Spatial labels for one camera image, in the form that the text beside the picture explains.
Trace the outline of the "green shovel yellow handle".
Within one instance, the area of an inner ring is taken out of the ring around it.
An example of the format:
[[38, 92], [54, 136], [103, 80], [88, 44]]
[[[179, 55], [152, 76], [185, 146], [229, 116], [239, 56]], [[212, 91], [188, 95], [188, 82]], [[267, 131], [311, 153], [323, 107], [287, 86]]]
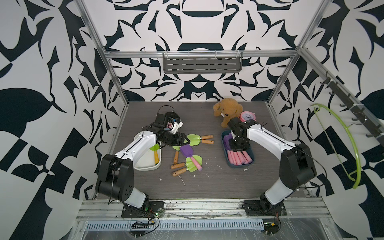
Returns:
[[155, 144], [150, 148], [151, 151], [154, 152], [154, 158], [155, 158], [155, 165], [157, 165], [160, 162], [158, 150], [160, 149], [159, 144]]

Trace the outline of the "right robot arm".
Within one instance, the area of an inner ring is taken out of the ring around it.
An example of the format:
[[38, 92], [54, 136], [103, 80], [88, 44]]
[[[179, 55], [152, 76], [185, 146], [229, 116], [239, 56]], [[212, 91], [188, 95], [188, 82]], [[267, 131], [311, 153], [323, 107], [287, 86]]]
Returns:
[[260, 196], [259, 205], [253, 209], [262, 215], [275, 215], [282, 210], [284, 200], [302, 185], [317, 176], [314, 159], [306, 144], [294, 144], [268, 131], [255, 120], [242, 122], [233, 118], [228, 123], [232, 139], [230, 148], [245, 151], [253, 141], [272, 153], [279, 161], [278, 180]]

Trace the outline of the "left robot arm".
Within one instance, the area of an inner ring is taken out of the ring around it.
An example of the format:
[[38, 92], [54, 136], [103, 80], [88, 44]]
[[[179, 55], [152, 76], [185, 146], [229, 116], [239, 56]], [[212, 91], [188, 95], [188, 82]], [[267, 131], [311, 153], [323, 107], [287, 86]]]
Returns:
[[135, 188], [134, 165], [157, 143], [184, 146], [190, 143], [184, 133], [146, 126], [140, 137], [115, 155], [105, 155], [100, 164], [96, 192], [122, 202], [143, 213], [149, 209], [149, 197]]

